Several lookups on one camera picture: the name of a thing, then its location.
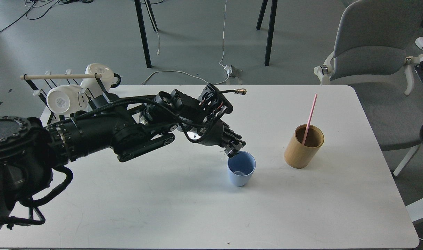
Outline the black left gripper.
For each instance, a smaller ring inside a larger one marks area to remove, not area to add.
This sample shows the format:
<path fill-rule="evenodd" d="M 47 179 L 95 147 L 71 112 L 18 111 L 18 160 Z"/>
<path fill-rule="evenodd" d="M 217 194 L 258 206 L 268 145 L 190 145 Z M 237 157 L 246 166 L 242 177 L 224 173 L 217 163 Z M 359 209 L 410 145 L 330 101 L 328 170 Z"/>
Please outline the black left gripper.
<path fill-rule="evenodd" d="M 242 140 L 242 136 L 231 130 L 229 125 L 221 119 L 210 128 L 192 128 L 189 131 L 189 139 L 193 143 L 206 146 L 218 145 L 224 147 L 224 152 L 229 158 L 237 155 L 246 145 L 246 142 Z"/>

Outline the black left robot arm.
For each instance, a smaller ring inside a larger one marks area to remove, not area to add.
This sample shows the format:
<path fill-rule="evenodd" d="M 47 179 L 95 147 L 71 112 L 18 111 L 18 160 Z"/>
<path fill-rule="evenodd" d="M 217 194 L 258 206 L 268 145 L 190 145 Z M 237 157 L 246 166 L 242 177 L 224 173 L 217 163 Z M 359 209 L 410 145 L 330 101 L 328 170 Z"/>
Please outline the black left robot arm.
<path fill-rule="evenodd" d="M 209 85 L 198 98 L 179 90 L 130 98 L 105 93 L 91 101 L 92 111 L 47 126 L 37 117 L 0 116 L 0 230 L 45 223 L 39 207 L 73 179 L 66 165 L 106 148 L 123 163 L 172 143 L 179 129 L 190 142 L 217 145 L 233 158 L 246 142 L 222 121 L 233 111 L 226 93 L 246 90 Z"/>

